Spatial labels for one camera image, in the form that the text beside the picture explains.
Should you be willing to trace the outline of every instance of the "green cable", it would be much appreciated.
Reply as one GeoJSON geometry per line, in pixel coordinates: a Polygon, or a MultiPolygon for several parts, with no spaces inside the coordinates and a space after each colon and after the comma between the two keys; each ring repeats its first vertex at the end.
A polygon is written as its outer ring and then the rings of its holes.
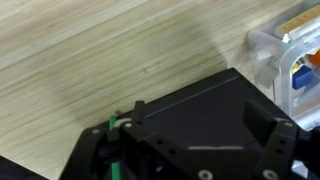
{"type": "MultiPolygon", "coordinates": [[[[115,116],[110,116],[109,118],[109,127],[110,130],[113,129],[114,124],[116,123],[117,118],[115,116]]],[[[120,172],[120,163],[112,163],[111,164],[111,175],[112,180],[121,180],[121,172],[120,172]]]]}

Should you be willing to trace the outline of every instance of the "wood grain surface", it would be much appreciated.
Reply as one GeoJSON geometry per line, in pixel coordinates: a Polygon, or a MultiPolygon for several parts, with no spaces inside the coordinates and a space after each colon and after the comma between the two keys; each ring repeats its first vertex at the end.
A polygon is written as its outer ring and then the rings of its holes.
{"type": "Polygon", "coordinates": [[[80,134],[228,67],[300,0],[1,0],[0,154],[57,179],[80,134]]]}

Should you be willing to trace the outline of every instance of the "plastic bin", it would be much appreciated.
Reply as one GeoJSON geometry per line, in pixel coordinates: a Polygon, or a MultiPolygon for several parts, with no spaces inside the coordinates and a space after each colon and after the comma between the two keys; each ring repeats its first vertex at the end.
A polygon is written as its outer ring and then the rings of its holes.
{"type": "Polygon", "coordinates": [[[306,130],[320,122],[320,70],[306,58],[320,48],[319,9],[320,0],[304,0],[248,35],[256,83],[273,88],[276,104],[306,130]],[[285,32],[297,24],[298,28],[285,32]],[[301,59],[312,69],[313,79],[296,90],[293,69],[301,59]]]}

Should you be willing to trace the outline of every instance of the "screw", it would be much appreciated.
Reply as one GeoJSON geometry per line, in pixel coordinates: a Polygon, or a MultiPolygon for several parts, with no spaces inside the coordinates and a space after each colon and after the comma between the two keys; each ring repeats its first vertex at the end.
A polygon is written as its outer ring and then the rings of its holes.
{"type": "Polygon", "coordinates": [[[266,169],[263,171],[263,176],[267,179],[267,180],[279,180],[279,176],[276,172],[266,169]]]}
{"type": "Polygon", "coordinates": [[[100,130],[99,129],[94,129],[91,131],[92,134],[99,134],[100,133],[100,130]]]}
{"type": "Polygon", "coordinates": [[[126,123],[124,126],[127,127],[127,128],[130,128],[130,127],[132,127],[132,124],[131,123],[126,123]]]}
{"type": "Polygon", "coordinates": [[[284,123],[284,125],[285,125],[285,126],[288,126],[288,127],[292,127],[292,126],[293,126],[293,124],[292,124],[292,123],[289,123],[289,122],[284,123]]]}
{"type": "Polygon", "coordinates": [[[198,173],[200,180],[213,180],[213,174],[208,170],[201,170],[198,173]]]}

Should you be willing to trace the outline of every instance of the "blue object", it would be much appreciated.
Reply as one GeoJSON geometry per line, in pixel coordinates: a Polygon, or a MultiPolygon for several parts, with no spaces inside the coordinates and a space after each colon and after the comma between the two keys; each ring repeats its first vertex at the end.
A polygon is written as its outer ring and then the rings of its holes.
{"type": "Polygon", "coordinates": [[[307,66],[302,66],[292,76],[292,88],[298,90],[311,83],[313,78],[312,69],[307,66]]]}

